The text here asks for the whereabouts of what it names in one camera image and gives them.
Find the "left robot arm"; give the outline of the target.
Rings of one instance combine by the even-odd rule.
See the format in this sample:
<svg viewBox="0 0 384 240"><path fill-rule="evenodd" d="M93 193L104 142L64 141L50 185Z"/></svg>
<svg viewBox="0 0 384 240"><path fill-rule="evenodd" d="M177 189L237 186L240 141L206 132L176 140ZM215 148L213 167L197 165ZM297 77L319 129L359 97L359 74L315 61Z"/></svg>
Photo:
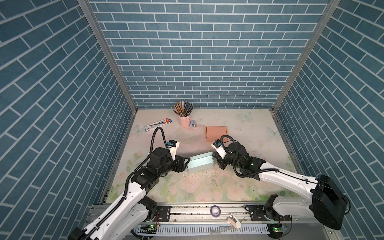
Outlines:
<svg viewBox="0 0 384 240"><path fill-rule="evenodd" d="M147 196L169 172L186 170L190 158L176 155L176 148L156 148L133 170L124 192L84 229L75 228L69 240L121 240L138 224L155 217L158 203Z"/></svg>

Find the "purple tape roll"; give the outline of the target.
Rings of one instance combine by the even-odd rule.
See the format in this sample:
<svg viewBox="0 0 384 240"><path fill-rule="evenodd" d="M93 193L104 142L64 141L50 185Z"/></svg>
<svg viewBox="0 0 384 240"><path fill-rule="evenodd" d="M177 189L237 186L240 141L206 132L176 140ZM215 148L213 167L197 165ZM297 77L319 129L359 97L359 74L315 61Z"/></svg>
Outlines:
<svg viewBox="0 0 384 240"><path fill-rule="evenodd" d="M210 208L210 213L212 217L218 218L221 215L221 208L217 205L213 205Z"/></svg>

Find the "small blue stapler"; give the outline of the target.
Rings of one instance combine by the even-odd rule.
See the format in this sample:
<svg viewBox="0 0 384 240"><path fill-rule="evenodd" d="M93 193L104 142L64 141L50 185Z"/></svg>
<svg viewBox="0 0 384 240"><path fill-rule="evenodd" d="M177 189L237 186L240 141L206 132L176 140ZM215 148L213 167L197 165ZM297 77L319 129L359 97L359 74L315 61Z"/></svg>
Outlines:
<svg viewBox="0 0 384 240"><path fill-rule="evenodd" d="M195 120L191 120L190 128L195 128L196 126L197 126L196 121Z"/></svg>

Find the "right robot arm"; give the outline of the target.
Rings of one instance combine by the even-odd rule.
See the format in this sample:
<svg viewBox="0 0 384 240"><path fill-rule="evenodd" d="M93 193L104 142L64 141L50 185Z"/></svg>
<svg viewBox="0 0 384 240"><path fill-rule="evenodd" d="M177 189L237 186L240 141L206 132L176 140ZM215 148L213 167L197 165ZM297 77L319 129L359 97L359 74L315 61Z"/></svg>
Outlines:
<svg viewBox="0 0 384 240"><path fill-rule="evenodd" d="M344 216L350 211L350 201L330 177L320 175L315 178L281 169L263 159L251 157L237 141L226 147L220 140L216 140L211 146L216 151L213 156L221 169L232 166L240 178L278 185L298 195L293 200L276 194L270 195L263 207L268 220L303 216L315 218L333 230L342 228Z"/></svg>

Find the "white pink clip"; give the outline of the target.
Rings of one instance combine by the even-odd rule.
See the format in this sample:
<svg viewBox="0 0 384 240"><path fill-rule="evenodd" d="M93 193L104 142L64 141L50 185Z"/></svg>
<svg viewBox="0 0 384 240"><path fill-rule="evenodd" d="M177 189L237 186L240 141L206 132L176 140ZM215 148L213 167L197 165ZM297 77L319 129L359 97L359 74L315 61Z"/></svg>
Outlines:
<svg viewBox="0 0 384 240"><path fill-rule="evenodd" d="M240 229L242 227L242 223L235 215L230 215L227 217L227 222L230 223L235 229Z"/></svg>

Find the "orange paper box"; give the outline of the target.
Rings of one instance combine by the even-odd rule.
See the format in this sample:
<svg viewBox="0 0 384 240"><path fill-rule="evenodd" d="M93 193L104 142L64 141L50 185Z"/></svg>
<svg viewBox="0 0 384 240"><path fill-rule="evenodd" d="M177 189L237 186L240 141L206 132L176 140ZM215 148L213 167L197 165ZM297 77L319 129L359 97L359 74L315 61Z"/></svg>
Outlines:
<svg viewBox="0 0 384 240"><path fill-rule="evenodd" d="M226 126L206 126L206 142L212 143L227 133Z"/></svg>

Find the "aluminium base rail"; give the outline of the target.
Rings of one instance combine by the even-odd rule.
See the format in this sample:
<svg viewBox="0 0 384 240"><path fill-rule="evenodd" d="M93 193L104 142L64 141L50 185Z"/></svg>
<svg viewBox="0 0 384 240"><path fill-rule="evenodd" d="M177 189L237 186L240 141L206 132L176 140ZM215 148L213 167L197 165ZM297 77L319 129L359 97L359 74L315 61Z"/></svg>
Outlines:
<svg viewBox="0 0 384 240"><path fill-rule="evenodd" d="M210 213L213 205L221 208L221 215L218 218L212 217ZM108 207L109 205L93 206L87 219L87 225ZM227 217L230 215L235 215L241 221L240 229L235 229L227 222ZM263 203L257 202L159 204L153 220L138 224L125 237L129 235L140 240L208 236L224 239L229 236L243 235L266 236L269 240L341 240L343 238L339 231L323 227L315 219L308 217L285 216L277 221L268 220L263 212Z"/></svg>

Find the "pink pencil cup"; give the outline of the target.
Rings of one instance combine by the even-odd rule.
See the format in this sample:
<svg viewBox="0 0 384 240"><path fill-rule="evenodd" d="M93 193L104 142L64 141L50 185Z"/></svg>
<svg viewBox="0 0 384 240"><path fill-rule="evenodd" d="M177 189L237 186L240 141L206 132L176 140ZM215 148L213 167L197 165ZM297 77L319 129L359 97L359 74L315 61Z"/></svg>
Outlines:
<svg viewBox="0 0 384 240"><path fill-rule="evenodd" d="M191 118L189 116L187 117L179 116L179 125L182 128L189 128L190 124L191 124Z"/></svg>

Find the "light blue paper box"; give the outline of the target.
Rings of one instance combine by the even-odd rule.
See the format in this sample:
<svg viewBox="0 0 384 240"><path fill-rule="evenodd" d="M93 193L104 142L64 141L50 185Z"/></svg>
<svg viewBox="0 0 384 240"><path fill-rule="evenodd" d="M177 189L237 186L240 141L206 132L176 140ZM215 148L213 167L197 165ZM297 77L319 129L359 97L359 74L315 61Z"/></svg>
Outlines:
<svg viewBox="0 0 384 240"><path fill-rule="evenodd" d="M188 163L188 172L196 173L198 171L208 170L214 166L213 153L208 152L205 154L200 154L191 157L190 162Z"/></svg>

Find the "bundle of coloured pencils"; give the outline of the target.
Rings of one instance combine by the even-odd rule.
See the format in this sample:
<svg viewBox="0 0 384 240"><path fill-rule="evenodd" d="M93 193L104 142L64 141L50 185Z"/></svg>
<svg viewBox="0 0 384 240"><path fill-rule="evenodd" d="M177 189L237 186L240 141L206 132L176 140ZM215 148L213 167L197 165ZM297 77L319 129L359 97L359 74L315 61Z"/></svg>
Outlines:
<svg viewBox="0 0 384 240"><path fill-rule="evenodd" d="M173 112L179 117L188 117L193 109L194 106L189 101L179 101L174 105Z"/></svg>

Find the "white pen box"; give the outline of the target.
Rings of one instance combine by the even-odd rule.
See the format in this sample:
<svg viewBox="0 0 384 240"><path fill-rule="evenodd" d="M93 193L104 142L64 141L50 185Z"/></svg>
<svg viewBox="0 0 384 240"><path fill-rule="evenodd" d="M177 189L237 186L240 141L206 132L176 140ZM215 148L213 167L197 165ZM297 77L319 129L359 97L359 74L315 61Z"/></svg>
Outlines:
<svg viewBox="0 0 384 240"><path fill-rule="evenodd" d="M145 126L145 132L150 132L156 129L157 127L161 127L163 125L168 125L171 124L173 121L170 118L166 118L160 121L157 121L155 123L149 124Z"/></svg>

